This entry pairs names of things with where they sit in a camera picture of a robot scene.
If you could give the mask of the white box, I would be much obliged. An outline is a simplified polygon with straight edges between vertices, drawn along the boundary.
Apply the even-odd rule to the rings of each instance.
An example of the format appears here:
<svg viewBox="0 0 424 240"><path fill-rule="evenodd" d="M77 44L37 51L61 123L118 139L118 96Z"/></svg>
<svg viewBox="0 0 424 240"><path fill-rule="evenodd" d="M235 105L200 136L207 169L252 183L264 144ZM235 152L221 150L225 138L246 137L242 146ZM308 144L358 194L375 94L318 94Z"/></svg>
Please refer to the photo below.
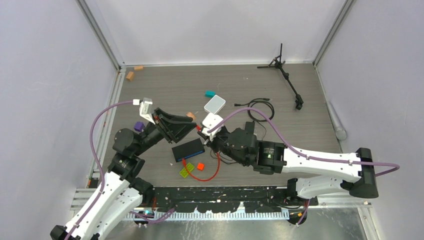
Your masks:
<svg viewBox="0 0 424 240"><path fill-rule="evenodd" d="M203 107L207 113L217 114L226 104L226 100L214 95Z"/></svg>

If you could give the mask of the black network switch box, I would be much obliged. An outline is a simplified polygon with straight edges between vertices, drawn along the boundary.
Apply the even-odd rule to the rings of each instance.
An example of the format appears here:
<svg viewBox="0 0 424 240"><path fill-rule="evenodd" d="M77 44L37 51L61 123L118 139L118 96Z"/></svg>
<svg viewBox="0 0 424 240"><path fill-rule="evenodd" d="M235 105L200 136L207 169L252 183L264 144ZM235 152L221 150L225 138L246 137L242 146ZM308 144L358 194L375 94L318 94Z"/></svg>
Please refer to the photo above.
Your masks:
<svg viewBox="0 0 424 240"><path fill-rule="evenodd" d="M178 163L183 159L188 159L205 152L205 147L200 138L188 141L172 149L174 160Z"/></svg>

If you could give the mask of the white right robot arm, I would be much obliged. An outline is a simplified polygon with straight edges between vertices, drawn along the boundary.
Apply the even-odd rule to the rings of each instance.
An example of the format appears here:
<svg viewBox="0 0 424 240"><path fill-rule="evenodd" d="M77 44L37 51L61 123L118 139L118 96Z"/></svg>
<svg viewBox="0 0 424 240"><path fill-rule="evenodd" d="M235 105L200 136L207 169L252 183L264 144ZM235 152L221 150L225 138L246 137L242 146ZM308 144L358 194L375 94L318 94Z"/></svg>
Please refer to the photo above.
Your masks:
<svg viewBox="0 0 424 240"><path fill-rule="evenodd" d="M343 154L290 149L282 142L258 140L252 131L241 128L228 132L222 127L215 135L203 128L198 134L215 153L220 152L260 174L313 174L314 177L294 177L287 181L285 198L291 205L332 193L348 192L350 196L363 199L379 196L372 153L368 148Z"/></svg>

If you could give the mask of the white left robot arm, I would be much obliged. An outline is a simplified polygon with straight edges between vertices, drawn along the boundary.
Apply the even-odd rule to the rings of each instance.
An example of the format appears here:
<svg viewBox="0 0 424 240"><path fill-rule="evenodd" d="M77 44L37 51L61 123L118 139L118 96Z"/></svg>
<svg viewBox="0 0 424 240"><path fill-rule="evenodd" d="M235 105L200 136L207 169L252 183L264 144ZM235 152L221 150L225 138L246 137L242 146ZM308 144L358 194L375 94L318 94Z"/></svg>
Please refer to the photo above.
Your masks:
<svg viewBox="0 0 424 240"><path fill-rule="evenodd" d="M138 177L145 160L139 156L165 139L178 143L196 123L189 116L168 114L156 108L141 132L128 128L114 136L115 155L101 183L81 210L66 224L50 232L53 240L104 240L134 208L148 207L154 187Z"/></svg>

